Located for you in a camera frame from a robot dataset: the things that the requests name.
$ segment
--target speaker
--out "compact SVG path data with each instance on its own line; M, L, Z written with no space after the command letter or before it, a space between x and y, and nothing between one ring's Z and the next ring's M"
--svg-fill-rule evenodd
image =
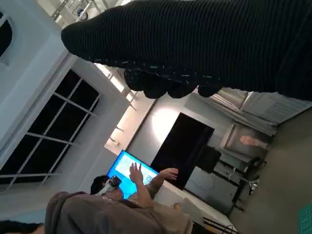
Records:
M221 153L210 146L205 145L199 153L196 166L207 173L212 173L221 157Z

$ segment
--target blue screen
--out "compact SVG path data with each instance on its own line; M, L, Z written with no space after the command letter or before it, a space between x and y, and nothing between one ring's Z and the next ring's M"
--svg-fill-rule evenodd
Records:
M137 191L136 185L129 178L129 168L132 163L142 164L142 174L143 174L143 183L148 184L158 172L154 171L152 168L147 166L145 163L136 159L132 155L128 154L124 150L121 151L118 158L112 165L107 176L111 178L112 176L118 176L121 179L121 184L119 185L120 189L123 192L123 198L127 199L130 195L134 194Z

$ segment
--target green mat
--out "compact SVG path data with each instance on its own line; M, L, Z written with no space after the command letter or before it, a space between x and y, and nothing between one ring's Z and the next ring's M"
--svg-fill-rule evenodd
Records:
M312 204L299 211L299 234L312 234Z

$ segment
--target gray floor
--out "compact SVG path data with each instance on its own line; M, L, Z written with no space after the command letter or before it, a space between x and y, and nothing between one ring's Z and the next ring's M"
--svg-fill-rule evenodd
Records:
M245 213L230 220L242 234L295 234L298 211L312 202L312 110L278 129L255 193L245 199Z

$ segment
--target raised hand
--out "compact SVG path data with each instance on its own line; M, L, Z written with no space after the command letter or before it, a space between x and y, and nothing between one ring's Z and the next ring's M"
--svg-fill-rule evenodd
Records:
M140 164L139 168L137 168L137 163L132 163L130 167L130 179L136 185L143 184L143 174L141 168L142 164Z
M159 172L159 176L161 176L163 179L176 180L178 173L179 170L176 168L167 168Z

